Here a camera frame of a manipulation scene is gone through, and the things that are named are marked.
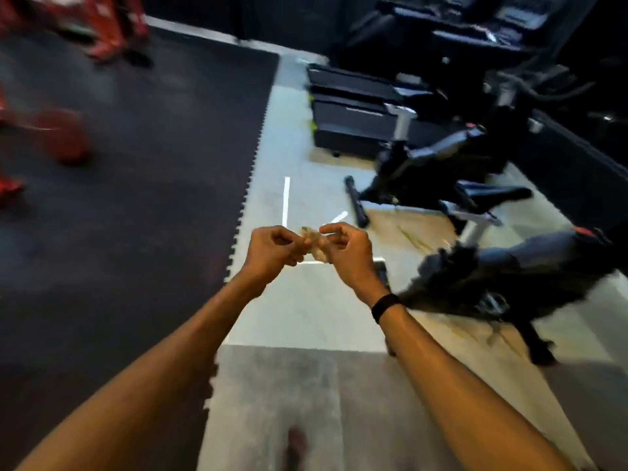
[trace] black wristband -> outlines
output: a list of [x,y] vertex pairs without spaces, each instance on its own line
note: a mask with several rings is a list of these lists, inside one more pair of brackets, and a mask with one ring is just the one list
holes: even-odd
[[375,322],[379,324],[379,319],[384,315],[390,307],[395,304],[401,304],[401,301],[395,294],[387,294],[379,301],[375,303],[375,305],[371,308],[371,314],[373,314],[373,319]]

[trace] forearm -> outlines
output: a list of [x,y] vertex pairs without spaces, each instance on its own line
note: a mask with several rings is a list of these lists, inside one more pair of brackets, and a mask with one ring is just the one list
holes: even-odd
[[255,296],[234,280],[193,317],[76,409],[19,471],[137,468],[148,446],[194,386],[208,382],[214,356]]
[[441,347],[403,306],[388,309],[380,325],[466,469],[573,471],[530,422]]

